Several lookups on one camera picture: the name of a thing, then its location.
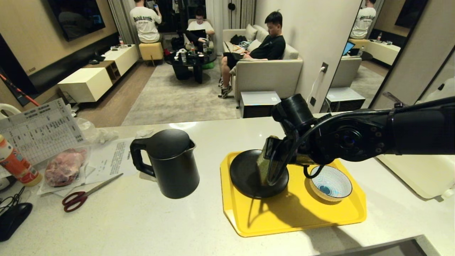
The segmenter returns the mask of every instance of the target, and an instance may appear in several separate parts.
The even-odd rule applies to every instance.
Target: black plate
[[[273,186],[261,186],[256,160],[261,150],[252,149],[241,152],[234,158],[229,168],[231,181],[245,196],[267,198],[281,193],[289,181],[288,169],[285,169],[278,182]]]

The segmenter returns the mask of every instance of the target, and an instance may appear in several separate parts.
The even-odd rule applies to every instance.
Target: white bowl
[[[311,170],[313,175],[319,166]],[[332,166],[322,167],[318,176],[310,180],[310,187],[322,199],[336,202],[349,196],[352,192],[352,184],[349,178],[340,170]]]

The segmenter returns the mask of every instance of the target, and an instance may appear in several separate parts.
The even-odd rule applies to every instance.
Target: raw meat
[[[79,175],[79,168],[84,163],[86,150],[77,152],[68,149],[58,154],[46,167],[46,183],[52,187],[62,187],[71,184]]]

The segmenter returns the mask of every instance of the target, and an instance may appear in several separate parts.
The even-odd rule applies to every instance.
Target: wooden floor
[[[77,116],[97,128],[120,126],[154,71],[152,64],[138,61],[97,102],[81,103]]]
[[[388,68],[383,67],[383,66],[376,64],[374,62],[371,62],[371,61],[362,61],[361,65],[383,77],[385,77],[387,75],[387,73],[389,72]]]

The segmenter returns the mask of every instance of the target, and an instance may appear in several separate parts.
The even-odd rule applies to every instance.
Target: kettle handle
[[[144,164],[142,161],[141,150],[146,150],[145,138],[138,138],[133,140],[130,145],[131,157],[133,158],[133,164],[138,171],[141,171],[145,174],[155,177],[155,171],[153,167],[147,164]]]

